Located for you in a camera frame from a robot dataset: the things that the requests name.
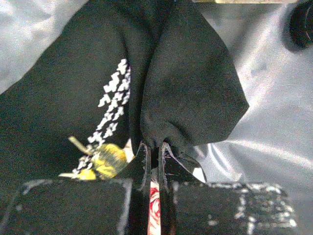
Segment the black round cap container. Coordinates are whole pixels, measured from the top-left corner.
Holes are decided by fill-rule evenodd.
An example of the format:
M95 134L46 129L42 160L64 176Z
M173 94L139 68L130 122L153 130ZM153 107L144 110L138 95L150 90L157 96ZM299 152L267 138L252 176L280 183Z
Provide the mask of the black round cap container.
M300 51L313 47L313 1L299 2L291 11L285 26L286 47Z

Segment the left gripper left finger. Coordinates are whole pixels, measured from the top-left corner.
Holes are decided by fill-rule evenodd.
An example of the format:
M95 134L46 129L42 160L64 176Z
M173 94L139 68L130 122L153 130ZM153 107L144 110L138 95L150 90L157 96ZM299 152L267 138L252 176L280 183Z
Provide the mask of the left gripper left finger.
M32 180L19 188L0 223L3 235L145 235L151 151L131 162L113 144L87 150L73 178Z

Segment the yellow Pikachu hard-shell suitcase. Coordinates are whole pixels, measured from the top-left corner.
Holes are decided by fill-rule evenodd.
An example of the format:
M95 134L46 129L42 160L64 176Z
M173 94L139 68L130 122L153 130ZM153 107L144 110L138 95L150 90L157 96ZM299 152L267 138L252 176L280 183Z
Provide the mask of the yellow Pikachu hard-shell suitcase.
M56 39L81 0L0 3L0 89L20 80ZM201 165L212 181L283 186L299 228L313 232L313 50L287 37L294 4L198 3L230 50L249 110L230 137L210 144Z

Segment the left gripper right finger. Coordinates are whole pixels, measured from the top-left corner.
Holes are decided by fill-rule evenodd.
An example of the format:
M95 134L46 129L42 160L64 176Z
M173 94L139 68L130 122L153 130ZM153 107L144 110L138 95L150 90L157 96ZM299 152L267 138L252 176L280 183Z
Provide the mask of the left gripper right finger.
M158 153L163 235L298 235L287 194L268 183L203 183L167 143Z

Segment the black floral print t-shirt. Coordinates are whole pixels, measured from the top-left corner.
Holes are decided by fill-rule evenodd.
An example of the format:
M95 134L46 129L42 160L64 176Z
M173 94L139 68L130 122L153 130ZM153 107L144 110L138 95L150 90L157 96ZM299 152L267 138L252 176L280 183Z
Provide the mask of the black floral print t-shirt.
M90 0L0 96L1 220L32 180L73 178L92 147L131 162L144 143L151 179L170 145L224 141L248 110L229 51L188 0Z

